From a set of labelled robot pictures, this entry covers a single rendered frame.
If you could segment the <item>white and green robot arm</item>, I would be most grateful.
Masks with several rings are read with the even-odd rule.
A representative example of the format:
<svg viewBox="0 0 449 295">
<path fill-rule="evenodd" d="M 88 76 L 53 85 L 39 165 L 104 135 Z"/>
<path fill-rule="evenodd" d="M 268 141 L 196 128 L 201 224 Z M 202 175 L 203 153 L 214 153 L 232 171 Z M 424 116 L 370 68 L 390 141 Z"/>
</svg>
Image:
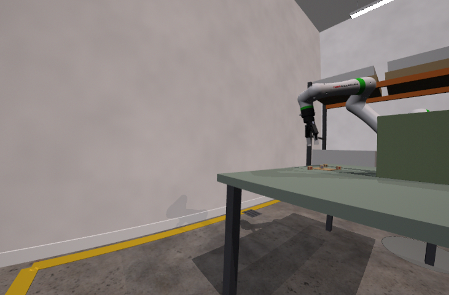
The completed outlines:
<svg viewBox="0 0 449 295">
<path fill-rule="evenodd" d="M 371 129 L 377 133 L 376 113 L 367 103 L 369 95 L 377 86 L 372 77 L 361 77 L 343 82 L 328 84 L 313 84 L 298 96 L 302 118 L 315 116 L 313 102 L 329 96 L 350 95 L 345 106 L 355 116 L 363 120 Z"/>
</svg>

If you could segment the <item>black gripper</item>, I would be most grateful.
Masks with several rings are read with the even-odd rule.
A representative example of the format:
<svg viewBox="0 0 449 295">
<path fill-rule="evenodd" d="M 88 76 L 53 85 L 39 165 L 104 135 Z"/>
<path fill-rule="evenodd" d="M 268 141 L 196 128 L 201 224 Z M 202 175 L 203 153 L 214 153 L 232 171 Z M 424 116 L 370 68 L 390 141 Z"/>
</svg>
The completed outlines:
<svg viewBox="0 0 449 295">
<path fill-rule="evenodd" d="M 315 125 L 315 121 L 314 121 L 314 116 L 310 116 L 310 117 L 305 117 L 303 118 L 304 123 L 306 124 L 305 126 L 305 137 L 306 137 L 306 141 L 307 141 L 307 146 L 311 146 L 311 140 L 310 140 L 310 132 L 312 131 L 313 133 L 313 137 L 314 137 L 314 145 L 319 144 L 319 140 L 318 140 L 318 129 L 316 128 Z"/>
</svg>

